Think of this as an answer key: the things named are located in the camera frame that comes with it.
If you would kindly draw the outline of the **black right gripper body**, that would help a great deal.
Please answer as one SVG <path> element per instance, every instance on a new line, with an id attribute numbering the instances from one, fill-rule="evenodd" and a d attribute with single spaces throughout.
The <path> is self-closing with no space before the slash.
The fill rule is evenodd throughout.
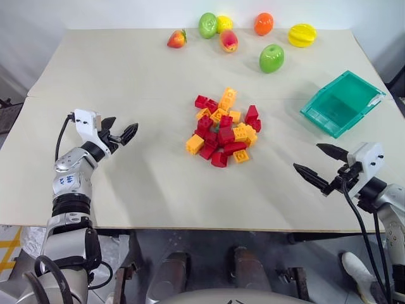
<path id="1" fill-rule="evenodd" d="M 346 191 L 351 189 L 358 182 L 358 175 L 362 169 L 363 166 L 359 161 L 351 166 L 345 164 L 338 169 L 338 175 L 331 183 L 327 183 L 327 185 L 321 190 L 321 193 L 328 196 L 332 191 L 336 190 L 343 194 L 344 184 L 346 185 Z"/>

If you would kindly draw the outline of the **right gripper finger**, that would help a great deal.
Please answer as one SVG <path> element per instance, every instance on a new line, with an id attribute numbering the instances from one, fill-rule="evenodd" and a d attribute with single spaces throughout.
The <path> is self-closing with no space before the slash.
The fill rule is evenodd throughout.
<path id="1" fill-rule="evenodd" d="M 335 160 L 340 160 L 342 162 L 347 162 L 348 151 L 346 151 L 338 146 L 334 146 L 333 144 L 318 143 L 318 144 L 316 144 L 316 146 L 319 149 L 321 149 L 329 157 L 331 157 Z"/>
<path id="2" fill-rule="evenodd" d="M 325 190 L 329 186 L 329 183 L 325 179 L 319 177 L 319 175 L 310 168 L 297 163 L 294 163 L 293 167 L 306 182 L 317 187 L 319 190 Z"/>

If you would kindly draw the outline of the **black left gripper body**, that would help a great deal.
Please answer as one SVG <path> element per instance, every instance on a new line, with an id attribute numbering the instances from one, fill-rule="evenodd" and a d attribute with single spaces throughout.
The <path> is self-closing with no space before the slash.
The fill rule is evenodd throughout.
<path id="1" fill-rule="evenodd" d="M 111 135 L 109 129 L 102 129 L 97 134 L 108 149 L 118 149 L 118 145 L 122 144 L 121 137 Z"/>

